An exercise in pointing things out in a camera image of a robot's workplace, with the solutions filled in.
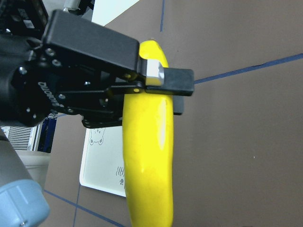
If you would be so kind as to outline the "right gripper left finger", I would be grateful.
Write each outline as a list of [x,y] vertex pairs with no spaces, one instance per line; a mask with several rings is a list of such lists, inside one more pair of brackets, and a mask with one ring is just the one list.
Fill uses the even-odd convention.
[[55,10],[42,37],[54,51],[51,73],[68,93],[152,94],[190,96],[194,73],[165,66],[159,57],[142,57],[140,43],[127,35]]

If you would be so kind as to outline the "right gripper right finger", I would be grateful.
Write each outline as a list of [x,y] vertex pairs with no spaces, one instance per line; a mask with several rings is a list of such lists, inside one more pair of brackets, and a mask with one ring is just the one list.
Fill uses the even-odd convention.
[[140,81],[112,82],[104,88],[90,88],[81,91],[82,124],[86,128],[114,127],[122,125],[123,107],[126,95],[143,92],[173,97],[173,113],[184,112],[184,84],[179,80],[165,82],[161,86],[144,85]]

